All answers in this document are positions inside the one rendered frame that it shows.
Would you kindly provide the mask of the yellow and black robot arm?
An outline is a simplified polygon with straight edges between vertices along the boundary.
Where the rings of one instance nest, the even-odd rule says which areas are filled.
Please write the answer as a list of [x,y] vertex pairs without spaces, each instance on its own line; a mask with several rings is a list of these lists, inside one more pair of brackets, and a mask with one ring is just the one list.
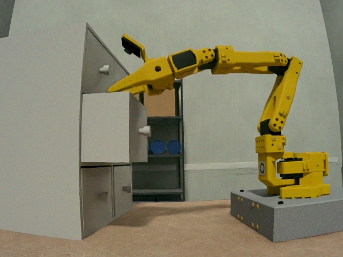
[[[187,48],[174,52],[168,55],[167,61],[176,79],[205,69],[211,69],[212,74],[276,74],[257,126],[261,136],[255,137],[258,179],[267,186],[268,195],[277,194],[282,199],[316,198],[330,194],[330,185],[323,184],[325,153],[284,152],[286,137],[281,135],[281,130],[295,95],[303,65],[301,60],[294,56],[287,58],[281,52],[234,51],[233,46],[216,45],[214,49]],[[282,178],[275,175],[275,161],[278,159],[282,159],[277,162],[277,173]]]

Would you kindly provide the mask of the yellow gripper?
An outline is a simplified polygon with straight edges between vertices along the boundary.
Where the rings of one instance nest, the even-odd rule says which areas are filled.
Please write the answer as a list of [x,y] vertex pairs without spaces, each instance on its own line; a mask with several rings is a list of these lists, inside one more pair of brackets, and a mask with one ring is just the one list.
[[166,56],[149,58],[145,47],[127,34],[122,34],[122,46],[128,54],[142,57],[144,64],[125,78],[114,83],[108,88],[108,92],[130,91],[133,95],[146,92],[148,95],[158,95],[166,88],[172,90],[175,78]]

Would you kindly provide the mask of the grey chest of drawers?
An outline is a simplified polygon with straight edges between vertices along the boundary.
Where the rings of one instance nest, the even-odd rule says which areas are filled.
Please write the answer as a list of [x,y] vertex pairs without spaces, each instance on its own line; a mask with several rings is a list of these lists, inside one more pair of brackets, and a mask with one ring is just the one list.
[[[84,240],[114,217],[113,165],[81,162],[87,22],[0,38],[0,229]],[[113,218],[83,236],[81,168],[110,167]]]

